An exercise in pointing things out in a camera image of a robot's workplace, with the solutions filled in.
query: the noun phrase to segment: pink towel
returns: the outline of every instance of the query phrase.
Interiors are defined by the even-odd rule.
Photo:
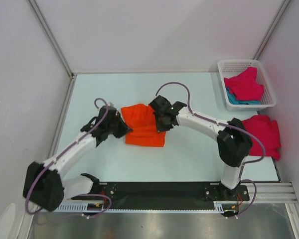
[[[246,130],[263,143],[266,149],[266,156],[271,156],[278,161],[280,159],[278,149],[281,148],[281,144],[277,121],[270,120],[269,116],[257,115],[242,122]],[[261,156],[263,151],[260,145],[253,138],[251,140],[253,147],[250,150],[250,155]]]
[[[238,76],[225,78],[225,86],[239,101],[260,101],[265,90],[263,85],[257,83],[256,77],[257,68],[248,67]]]

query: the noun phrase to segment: plastic laundry basket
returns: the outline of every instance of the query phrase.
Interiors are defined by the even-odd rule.
[[[229,102],[224,78],[231,78],[237,76],[248,67],[257,67],[257,78],[256,81],[264,86],[265,92],[261,98],[261,105],[234,105]],[[226,100],[226,107],[229,111],[243,111],[253,110],[260,111],[267,107],[273,107],[276,105],[276,97],[274,96],[269,77],[265,72],[264,67],[257,60],[221,60],[218,62],[218,69],[220,74],[221,83]]]

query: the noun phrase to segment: cable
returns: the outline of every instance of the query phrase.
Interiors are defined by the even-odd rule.
[[[243,204],[243,199],[241,198],[241,196],[239,194],[237,194],[237,202],[238,202],[238,200],[240,200],[240,203],[238,203],[237,206],[242,205]]]
[[[98,100],[101,100],[104,104],[105,104],[105,106],[106,106],[106,111],[105,111],[105,113],[104,113],[104,115],[101,117],[101,119],[98,121],[98,122],[96,122],[96,124],[86,133],[86,134],[84,134],[82,137],[80,137],[79,139],[78,139],[78,141],[77,142],[73,142],[72,144],[70,144],[68,147],[66,147],[66,149],[65,150],[63,150],[58,156],[56,156],[56,161],[58,161],[66,152],[68,152],[74,145],[76,145],[76,144],[78,144],[81,140],[83,140],[89,133],[91,133],[92,131],[94,131],[99,125],[100,125],[100,123],[105,119],[105,117],[106,117],[106,115],[107,115],[107,113],[108,113],[108,111],[109,111],[109,108],[108,108],[108,104],[106,103],[106,101],[104,100],[104,99],[102,99],[102,98],[96,98],[95,100],[94,100],[94,105],[95,105],[95,107],[98,109],[99,107],[97,106],[97,104],[96,104],[96,102],[98,101]],[[26,195],[26,198],[25,198],[25,211],[28,213],[28,214],[30,214],[30,215],[34,215],[34,214],[36,214],[36,213],[38,213],[38,212],[40,212],[41,210],[42,210],[42,208],[39,208],[38,210],[36,210],[36,211],[34,211],[34,212],[31,212],[30,210],[29,210],[29,202],[30,202],[30,196],[31,196],[31,194],[32,194],[32,192],[33,192],[33,190],[34,190],[34,187],[35,187],[35,185],[37,184],[37,182],[39,181],[39,179],[42,177],[42,175],[52,166],[54,164],[54,162],[51,162],[51,163],[49,163],[39,174],[38,174],[38,176],[35,178],[35,180],[33,181],[33,183],[32,183],[32,185],[31,185],[31,187],[30,187],[30,189],[29,189],[29,191],[28,191],[28,194]]]
[[[254,192],[254,195],[253,195],[253,198],[250,202],[250,204],[243,210],[241,211],[240,213],[238,213],[238,215],[242,215],[243,213],[245,213],[255,202],[256,200],[256,195],[257,195],[257,186],[255,184],[254,181],[250,180],[250,179],[244,179],[244,180],[241,180],[242,183],[252,183],[254,185],[254,188],[255,188],[255,192]]]
[[[62,216],[60,219],[56,220],[56,221],[51,221],[51,223],[58,223],[60,220],[64,219],[64,218],[69,218],[69,217],[73,217],[73,216],[83,216],[83,217],[86,217],[86,219],[90,219],[90,218],[96,218],[96,217],[99,217],[100,215],[102,215],[104,212],[106,212],[108,209],[111,208],[112,206],[112,200],[110,197],[106,196],[106,195],[103,195],[103,194],[81,194],[81,195],[78,195],[78,196],[87,196],[87,197],[90,197],[90,196],[94,196],[94,197],[101,197],[101,198],[104,198],[104,201],[105,200],[109,200],[109,205],[107,206],[107,208],[103,209],[102,211],[98,212],[97,214],[95,215],[91,215],[91,216],[85,216],[84,214],[78,214],[78,213],[72,213],[72,214],[67,214],[65,216]],[[42,225],[45,225],[45,224],[48,224],[49,222],[46,221],[44,223],[39,223],[37,220],[35,221],[35,223],[39,226],[42,226]]]
[[[196,116],[196,117],[198,117],[198,118],[200,118],[200,119],[202,119],[202,120],[206,120],[206,121],[211,122],[211,123],[214,123],[214,124],[218,124],[218,125],[221,125],[221,126],[224,126],[224,127],[229,127],[229,128],[238,130],[238,131],[240,131],[240,132],[242,132],[242,133],[244,133],[244,134],[246,134],[246,135],[252,137],[257,143],[259,143],[260,147],[262,148],[262,151],[263,151],[262,156],[261,156],[259,159],[256,159],[256,160],[251,160],[251,161],[243,162],[243,163],[242,163],[242,166],[241,166],[241,169],[240,169],[240,172],[239,172],[239,176],[238,176],[239,181],[242,182],[242,183],[243,183],[243,182],[250,182],[250,183],[252,183],[252,184],[254,185],[254,188],[255,188],[254,196],[253,196],[253,198],[252,198],[250,204],[249,204],[249,205],[248,205],[242,212],[239,213],[239,215],[243,214],[244,212],[246,212],[246,211],[253,205],[253,203],[254,203],[254,201],[255,201],[255,199],[256,199],[257,186],[256,186],[255,182],[252,181],[252,180],[250,180],[250,179],[244,179],[244,180],[241,180],[241,176],[242,176],[242,174],[243,174],[243,170],[244,170],[244,167],[245,167],[246,164],[248,164],[248,163],[256,163],[256,162],[260,162],[261,160],[264,159],[264,157],[266,156],[266,149],[265,149],[264,145],[261,143],[261,141],[260,141],[257,137],[255,137],[253,134],[247,132],[246,130],[244,130],[244,129],[242,129],[242,128],[239,128],[239,127],[236,127],[236,126],[233,126],[233,125],[229,125],[229,124],[226,124],[226,123],[221,123],[221,122],[217,123],[217,121],[215,121],[215,120],[213,120],[213,119],[210,119],[210,118],[208,118],[208,117],[201,116],[201,115],[195,113],[195,112],[192,110],[191,106],[190,106],[190,91],[189,91],[189,88],[188,88],[185,84],[183,84],[183,83],[180,83],[180,82],[168,82],[168,83],[165,83],[165,84],[163,84],[163,85],[157,90],[155,96],[158,95],[158,93],[160,92],[160,90],[161,90],[164,86],[167,86],[167,85],[170,85],[170,84],[181,85],[181,86],[183,86],[183,87],[187,90],[187,107],[188,107],[189,112],[190,112],[191,114],[193,114],[194,116]]]
[[[163,85],[157,90],[155,96],[158,95],[158,93],[160,92],[160,90],[161,90],[164,86],[167,86],[167,85],[170,85],[170,84],[181,85],[181,86],[183,86],[183,87],[187,90],[187,107],[188,107],[188,109],[189,109],[189,112],[190,112],[191,114],[193,114],[194,116],[196,116],[196,117],[198,117],[198,118],[200,118],[200,119],[202,119],[202,120],[206,120],[206,121],[208,121],[208,122],[214,123],[214,124],[218,124],[218,125],[221,125],[221,126],[224,126],[224,127],[229,127],[229,128],[238,130],[238,131],[240,131],[240,132],[242,132],[242,133],[244,133],[244,134],[246,134],[246,135],[252,137],[257,143],[259,143],[259,145],[260,145],[260,147],[262,148],[262,151],[263,151],[262,156],[261,156],[259,159],[251,160],[251,161],[247,161],[247,162],[243,162],[243,163],[242,163],[242,166],[241,166],[241,169],[240,169],[240,172],[239,172],[239,177],[238,177],[239,180],[241,179],[241,176],[242,176],[242,174],[243,174],[243,170],[244,170],[244,167],[245,167],[246,164],[248,164],[248,163],[256,163],[256,162],[260,162],[261,160],[264,159],[264,157],[266,156],[266,149],[265,149],[264,145],[261,143],[261,141],[260,141],[257,137],[255,137],[253,134],[247,132],[246,130],[244,130],[244,129],[242,129],[242,128],[239,128],[239,127],[236,127],[236,126],[233,126],[233,125],[229,125],[229,124],[227,124],[227,123],[221,123],[221,122],[217,123],[217,121],[215,121],[215,120],[213,120],[213,119],[210,119],[210,118],[208,118],[208,117],[201,116],[201,115],[195,113],[195,112],[192,110],[191,106],[190,106],[190,91],[189,91],[189,88],[188,88],[185,84],[180,83],[180,82],[168,82],[168,83],[165,83],[165,84],[163,84]]]

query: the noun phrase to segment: metal floor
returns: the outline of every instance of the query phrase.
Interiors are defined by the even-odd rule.
[[[28,239],[294,239],[284,204],[256,204],[238,220],[219,214],[107,213],[87,220],[39,214]]]

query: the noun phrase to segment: purple cable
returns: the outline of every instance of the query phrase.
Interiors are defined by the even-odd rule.
[[[250,202],[250,204],[243,210],[241,211],[240,213],[238,213],[238,215],[242,215],[243,213],[245,213],[255,202],[256,200],[256,194],[257,194],[257,186],[255,184],[254,181],[250,180],[250,179],[244,179],[244,180],[241,180],[242,183],[252,183],[254,185],[254,188],[255,188],[255,192],[254,192],[254,195],[253,195],[253,198]]]
[[[100,211],[99,213],[97,213],[97,214],[95,214],[95,215],[92,215],[92,216],[85,216],[87,219],[89,219],[89,218],[96,218],[96,217],[99,217],[99,216],[102,215],[104,212],[106,212],[108,209],[110,209],[111,206],[112,206],[112,200],[111,200],[111,198],[108,197],[108,196],[106,196],[106,195],[102,195],[102,194],[81,194],[81,195],[78,195],[78,196],[88,196],[88,197],[90,197],[90,196],[94,196],[94,197],[106,198],[107,200],[109,200],[109,205],[107,206],[106,209]],[[39,222],[36,220],[35,223],[36,223],[37,225],[39,225],[39,226],[42,226],[42,225],[45,225],[45,224],[48,224],[48,223],[53,223],[53,224],[55,224],[55,223],[60,222],[60,221],[61,221],[62,219],[64,219],[64,218],[69,218],[69,217],[73,217],[73,216],[82,216],[82,214],[72,213],[72,214],[68,214],[68,215],[63,216],[63,217],[61,217],[60,219],[58,219],[58,220],[56,220],[56,221],[51,221],[51,222],[46,221],[46,222],[44,222],[44,223],[39,223]]]
[[[193,112],[191,106],[190,106],[190,91],[189,91],[189,88],[183,84],[183,83],[180,83],[180,82],[168,82],[168,83],[165,83],[163,84],[159,89],[158,91],[156,92],[155,96],[158,95],[158,93],[160,92],[160,90],[164,87],[164,86],[167,86],[167,85],[170,85],[170,84],[176,84],[176,85],[181,85],[183,86],[186,90],[187,90],[187,106],[188,106],[188,109],[189,109],[189,112],[191,114],[193,114],[194,116],[202,119],[202,120],[206,120],[208,122],[211,122],[211,123],[214,123],[214,124],[217,124],[217,121],[213,120],[213,119],[210,119],[210,118],[207,118],[207,117],[204,117],[204,116],[201,116],[195,112]],[[243,214],[245,211],[247,211],[254,203],[255,199],[256,199],[256,194],[257,194],[257,186],[256,184],[252,181],[252,180],[249,180],[249,179],[244,179],[244,180],[241,180],[241,176],[243,174],[243,170],[244,170],[244,167],[246,164],[248,163],[256,163],[256,162],[260,162],[261,160],[264,159],[265,155],[266,155],[266,149],[264,147],[264,145],[261,143],[261,141],[255,137],[254,135],[252,135],[251,133],[247,132],[246,130],[243,130],[242,128],[239,128],[239,127],[236,127],[236,126],[233,126],[233,125],[229,125],[229,124],[226,124],[226,123],[221,123],[219,122],[218,125],[221,125],[221,126],[224,126],[224,127],[229,127],[229,128],[232,128],[232,129],[235,129],[235,130],[238,130],[250,137],[252,137],[257,143],[259,143],[259,145],[261,146],[262,148],[262,151],[263,151],[263,155],[259,158],[259,159],[256,159],[256,160],[252,160],[252,161],[248,161],[248,162],[244,162],[242,163],[242,166],[241,166],[241,169],[240,169],[240,172],[239,172],[239,176],[238,176],[238,179],[241,181],[241,182],[250,182],[254,185],[255,187],[255,193],[254,193],[254,196],[250,202],[250,204],[247,206],[247,208],[245,208],[241,213],[239,213],[239,215]]]
[[[96,98],[95,100],[94,100],[94,105],[95,105],[95,107],[98,109],[99,107],[97,106],[97,104],[96,104],[96,101],[98,101],[98,100],[101,100],[101,101],[103,101],[103,103],[106,105],[106,111],[105,111],[105,113],[104,113],[104,115],[101,117],[101,119],[98,121],[98,122],[96,122],[96,124],[86,133],[86,134],[84,134],[82,137],[80,137],[79,139],[78,139],[78,142],[80,142],[82,139],[84,139],[89,133],[91,133],[93,130],[95,130],[99,125],[100,125],[100,123],[105,119],[105,117],[106,117],[106,115],[107,115],[107,113],[108,113],[108,111],[109,111],[109,108],[108,108],[108,104],[106,103],[106,101],[105,100],[103,100],[102,98]],[[56,156],[56,160],[59,160],[66,152],[68,152],[74,145],[76,145],[77,144],[77,142],[73,142],[72,144],[70,144],[65,150],[63,150],[58,156]],[[33,192],[33,190],[34,190],[34,187],[35,187],[35,185],[37,184],[37,182],[39,181],[39,179],[42,177],[42,175],[52,166],[54,164],[54,162],[51,162],[51,163],[49,163],[39,174],[38,174],[38,176],[35,178],[35,180],[33,181],[33,183],[32,183],[32,185],[31,185],[31,187],[30,187],[30,189],[29,189],[29,191],[28,191],[28,194],[26,195],[26,198],[25,198],[25,211],[28,213],[28,214],[30,214],[30,215],[34,215],[34,214],[36,214],[36,213],[38,213],[38,212],[40,212],[41,210],[42,210],[42,208],[39,208],[38,210],[36,210],[36,211],[34,211],[34,212],[31,212],[30,210],[29,210],[29,201],[30,201],[30,196],[31,196],[31,194],[32,194],[32,192]]]

